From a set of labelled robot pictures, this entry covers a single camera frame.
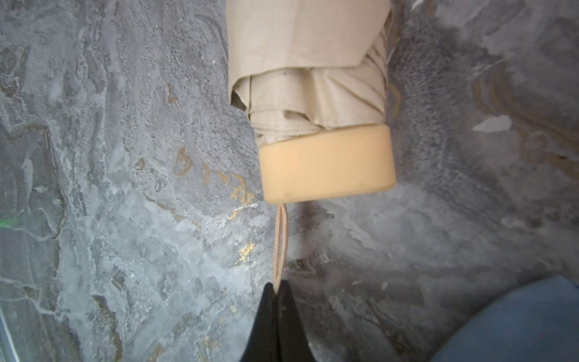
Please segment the blue umbrella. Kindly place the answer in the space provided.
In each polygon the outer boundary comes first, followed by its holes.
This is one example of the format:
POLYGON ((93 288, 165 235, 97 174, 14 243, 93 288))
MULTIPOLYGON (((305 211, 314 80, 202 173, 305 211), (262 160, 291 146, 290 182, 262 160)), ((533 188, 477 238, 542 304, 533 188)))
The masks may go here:
POLYGON ((555 276, 491 303, 432 361, 577 361, 578 284, 555 276))

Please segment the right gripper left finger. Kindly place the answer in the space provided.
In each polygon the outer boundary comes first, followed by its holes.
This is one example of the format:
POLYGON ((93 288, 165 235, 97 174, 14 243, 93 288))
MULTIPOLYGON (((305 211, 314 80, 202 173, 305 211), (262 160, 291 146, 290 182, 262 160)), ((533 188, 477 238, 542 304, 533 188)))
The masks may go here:
POLYGON ((277 361, 277 300, 273 284, 267 283, 240 362, 274 361, 277 361))

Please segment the beige umbrella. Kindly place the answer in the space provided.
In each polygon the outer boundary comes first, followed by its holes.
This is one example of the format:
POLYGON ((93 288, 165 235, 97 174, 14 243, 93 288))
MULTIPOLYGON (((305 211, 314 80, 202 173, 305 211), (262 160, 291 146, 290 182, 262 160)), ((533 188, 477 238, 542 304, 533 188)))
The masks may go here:
POLYGON ((273 287, 286 261, 287 205, 396 183, 386 125, 390 1, 228 1, 230 103, 259 153, 277 207, 273 287))

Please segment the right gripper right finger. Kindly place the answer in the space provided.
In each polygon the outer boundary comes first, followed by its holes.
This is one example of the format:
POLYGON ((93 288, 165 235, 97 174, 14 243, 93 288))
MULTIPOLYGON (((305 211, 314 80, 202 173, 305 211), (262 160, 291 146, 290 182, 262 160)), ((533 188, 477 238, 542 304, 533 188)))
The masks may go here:
POLYGON ((283 280, 277 293, 277 348, 279 361, 316 362, 299 316, 293 292, 283 280))

